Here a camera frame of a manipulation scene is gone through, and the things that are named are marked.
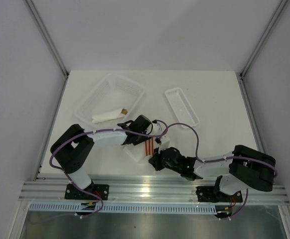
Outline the orange plastic knife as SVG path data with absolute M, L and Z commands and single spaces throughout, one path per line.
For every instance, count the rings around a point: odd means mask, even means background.
M 147 156 L 151 155 L 151 140 L 148 140 L 146 142 L 147 144 L 147 150 L 146 150 L 146 153 L 147 153 Z

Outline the orange plastic fork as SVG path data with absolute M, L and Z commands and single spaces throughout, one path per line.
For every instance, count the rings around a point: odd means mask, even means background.
M 147 141 L 145 141 L 145 155 L 146 155 L 146 156 L 149 155 L 148 142 L 147 142 Z

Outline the orange plastic spoon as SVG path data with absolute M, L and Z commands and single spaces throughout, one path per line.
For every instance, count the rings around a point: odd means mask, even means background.
M 150 154 L 154 155 L 154 139 L 152 138 L 150 141 Z

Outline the white paper napkin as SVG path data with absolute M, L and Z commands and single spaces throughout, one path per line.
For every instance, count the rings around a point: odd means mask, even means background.
M 154 139 L 154 154 L 165 150 L 169 147 L 170 139 L 167 136 L 163 136 L 161 139 Z M 129 156 L 134 162 L 136 163 L 143 163 L 146 160 L 152 158 L 152 155 L 146 156 L 145 155 L 145 142 L 142 142 L 138 145 L 126 145 L 123 148 L 123 152 Z

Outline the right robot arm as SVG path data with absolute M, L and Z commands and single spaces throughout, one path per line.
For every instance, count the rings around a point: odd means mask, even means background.
M 227 154 L 204 159 L 185 157 L 174 147 L 156 149 L 148 162 L 156 171 L 169 169 L 189 181 L 216 178 L 213 195 L 219 201 L 249 188 L 270 192 L 278 175 L 272 156 L 244 145 L 236 145 Z

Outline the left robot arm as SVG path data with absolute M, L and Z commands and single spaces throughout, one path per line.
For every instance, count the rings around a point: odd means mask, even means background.
M 52 145 L 50 166 L 62 170 L 76 188 L 76 193 L 82 199 L 89 199 L 94 193 L 93 181 L 83 164 L 91 150 L 113 145 L 135 146 L 151 138 L 160 138 L 167 133 L 167 124 L 163 125 L 165 128 L 161 127 L 158 120 L 150 121 L 144 115 L 113 128 L 93 131 L 73 124 Z

